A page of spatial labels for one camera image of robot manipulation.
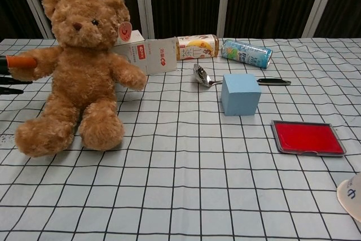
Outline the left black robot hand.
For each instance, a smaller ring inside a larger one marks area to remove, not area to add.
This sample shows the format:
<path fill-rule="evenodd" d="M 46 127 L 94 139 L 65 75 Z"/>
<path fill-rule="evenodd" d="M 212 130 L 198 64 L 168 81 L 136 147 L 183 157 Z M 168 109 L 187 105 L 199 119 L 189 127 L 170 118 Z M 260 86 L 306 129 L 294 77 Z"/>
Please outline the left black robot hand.
<path fill-rule="evenodd" d="M 27 85 L 31 81 L 20 81 L 11 77 L 10 68 L 35 68 L 37 62 L 31 57 L 22 57 L 17 55 L 1 55 L 1 95 L 22 94 L 24 91 L 9 87 L 2 87 L 2 85 Z"/>

